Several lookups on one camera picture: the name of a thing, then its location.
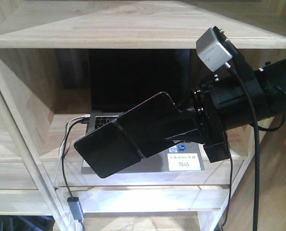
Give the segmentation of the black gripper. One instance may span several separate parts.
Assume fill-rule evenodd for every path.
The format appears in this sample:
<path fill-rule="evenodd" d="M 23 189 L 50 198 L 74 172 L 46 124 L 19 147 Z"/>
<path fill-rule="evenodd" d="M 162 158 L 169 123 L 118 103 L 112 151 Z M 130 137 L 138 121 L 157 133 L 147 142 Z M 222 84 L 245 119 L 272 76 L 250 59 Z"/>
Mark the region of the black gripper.
<path fill-rule="evenodd" d="M 254 100 L 245 93 L 245 84 L 236 76 L 215 81 L 211 76 L 201 79 L 198 101 L 204 111 L 200 120 L 189 114 L 170 115 L 148 126 L 155 141 L 188 141 L 203 145 L 211 163 L 231 157 L 227 131 L 268 117 L 267 113 L 253 114 Z M 195 97 L 188 92 L 177 103 L 179 111 L 195 112 Z"/>

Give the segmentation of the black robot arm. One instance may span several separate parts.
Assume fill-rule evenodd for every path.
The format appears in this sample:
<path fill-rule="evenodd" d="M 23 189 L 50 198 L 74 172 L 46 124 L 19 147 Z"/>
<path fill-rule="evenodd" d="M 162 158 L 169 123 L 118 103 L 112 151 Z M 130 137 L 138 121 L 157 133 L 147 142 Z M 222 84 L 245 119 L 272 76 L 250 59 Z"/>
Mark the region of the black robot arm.
<path fill-rule="evenodd" d="M 224 77 L 206 76 L 186 97 L 179 111 L 152 124 L 157 141 L 201 143 L 210 162 L 228 159 L 227 131 L 286 114 L 286 59 L 253 70 L 243 58 L 234 60 Z"/>

